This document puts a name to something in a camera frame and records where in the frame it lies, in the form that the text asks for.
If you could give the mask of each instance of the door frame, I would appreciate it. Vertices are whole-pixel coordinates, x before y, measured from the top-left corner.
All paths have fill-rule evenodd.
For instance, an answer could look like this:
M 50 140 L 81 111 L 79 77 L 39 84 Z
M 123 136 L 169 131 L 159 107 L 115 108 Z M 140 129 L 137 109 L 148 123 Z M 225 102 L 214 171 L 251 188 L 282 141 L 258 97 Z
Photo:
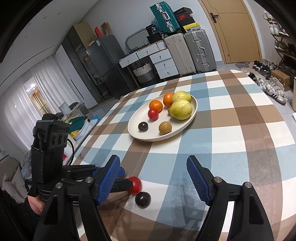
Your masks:
M 202 6 L 202 9 L 203 9 L 204 12 L 205 12 L 205 14 L 206 14 L 206 16 L 207 16 L 207 19 L 208 19 L 209 22 L 210 22 L 210 25 L 211 25 L 211 27 L 212 27 L 212 29 L 213 29 L 213 32 L 214 32 L 214 34 L 215 34 L 215 37 L 216 37 L 216 40 L 217 40 L 217 43 L 218 43 L 218 46 L 219 46 L 219 49 L 220 49 L 220 53 L 221 53 L 222 59 L 223 59 L 224 63 L 226 64 L 226 60 L 225 60 L 225 56 L 224 56 L 224 51 L 223 51 L 223 48 L 222 48 L 222 44 L 221 44 L 221 41 L 220 41 L 220 38 L 219 38 L 218 32 L 217 32 L 217 30 L 216 30 L 216 27 L 215 27 L 215 25 L 214 25 L 214 23 L 213 23 L 213 20 L 212 20 L 210 14 L 209 14 L 207 8 L 205 7 L 203 1 L 202 1 L 202 0 L 198 0 L 198 1 L 199 1 L 200 5 Z M 255 28 L 255 25 L 254 25 L 253 19 L 252 19 L 251 15 L 250 15 L 250 12 L 249 12 L 249 10 L 248 10 L 246 4 L 244 3 L 243 0 L 240 0 L 240 1 L 242 2 L 244 8 L 246 9 L 246 11 L 247 11 L 247 13 L 248 13 L 248 16 L 249 16 L 250 20 L 251 20 L 251 23 L 252 23 L 252 26 L 253 26 L 253 29 L 254 29 L 254 32 L 255 32 L 255 36 L 256 36 L 256 41 L 257 41 L 258 49 L 259 49 L 260 62 L 262 62 L 262 51 L 261 51 L 261 47 L 260 47 L 260 42 L 259 42 L 259 38 L 258 38 L 258 34 L 257 34 L 257 30 L 256 30 L 256 28 Z

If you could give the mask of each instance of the human hand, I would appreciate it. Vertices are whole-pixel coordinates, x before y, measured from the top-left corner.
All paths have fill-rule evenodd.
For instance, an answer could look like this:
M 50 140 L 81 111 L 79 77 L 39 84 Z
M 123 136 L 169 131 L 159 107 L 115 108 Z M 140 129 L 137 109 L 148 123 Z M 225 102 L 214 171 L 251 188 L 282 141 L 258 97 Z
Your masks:
M 44 209 L 45 201 L 43 201 L 40 196 L 37 196 L 37 197 L 28 196 L 28 202 L 33 212 L 40 216 L 42 213 L 42 210 Z

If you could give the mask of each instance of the gray suitcase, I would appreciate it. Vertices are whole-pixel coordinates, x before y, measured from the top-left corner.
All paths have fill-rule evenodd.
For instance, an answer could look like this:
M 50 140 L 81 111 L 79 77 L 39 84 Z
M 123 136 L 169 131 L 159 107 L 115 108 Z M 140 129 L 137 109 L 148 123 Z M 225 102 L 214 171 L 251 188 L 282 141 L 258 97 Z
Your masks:
M 165 43 L 180 75 L 196 73 L 184 34 L 174 34 L 165 38 Z
M 205 30 L 198 29 L 185 33 L 184 38 L 197 72 L 216 71 L 216 61 Z

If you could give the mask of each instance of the metal screw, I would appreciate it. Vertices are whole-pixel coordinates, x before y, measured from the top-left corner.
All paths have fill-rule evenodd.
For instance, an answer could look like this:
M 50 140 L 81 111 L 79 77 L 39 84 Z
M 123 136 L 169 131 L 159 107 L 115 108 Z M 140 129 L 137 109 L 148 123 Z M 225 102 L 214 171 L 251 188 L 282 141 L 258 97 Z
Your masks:
M 251 188 L 251 187 L 252 187 L 252 184 L 249 183 L 249 182 L 246 182 L 244 185 L 245 185 L 247 188 Z
M 87 183 L 91 183 L 91 182 L 92 182 L 92 180 L 93 180 L 93 178 L 92 178 L 92 177 L 87 177 L 87 178 L 85 179 L 85 181 L 86 181 Z
M 217 183 L 221 183 L 222 178 L 221 177 L 214 177 L 214 181 L 217 182 Z
M 62 186 L 63 186 L 62 183 L 57 183 L 57 184 L 56 184 L 56 188 L 61 188 Z

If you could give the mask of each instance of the black cable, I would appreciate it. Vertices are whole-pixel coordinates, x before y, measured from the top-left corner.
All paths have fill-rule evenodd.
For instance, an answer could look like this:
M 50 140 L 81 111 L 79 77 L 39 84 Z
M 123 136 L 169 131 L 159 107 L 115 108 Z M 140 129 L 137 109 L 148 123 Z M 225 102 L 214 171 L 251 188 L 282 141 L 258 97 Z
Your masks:
M 72 164 L 72 161 L 73 161 L 73 159 L 74 159 L 74 146 L 73 146 L 72 141 L 70 141 L 69 139 L 68 139 L 68 142 L 70 142 L 70 144 L 71 144 L 71 146 L 72 146 L 72 157 L 71 157 L 71 161 L 70 161 L 69 164 L 68 164 L 68 165 L 71 165 L 71 164 Z

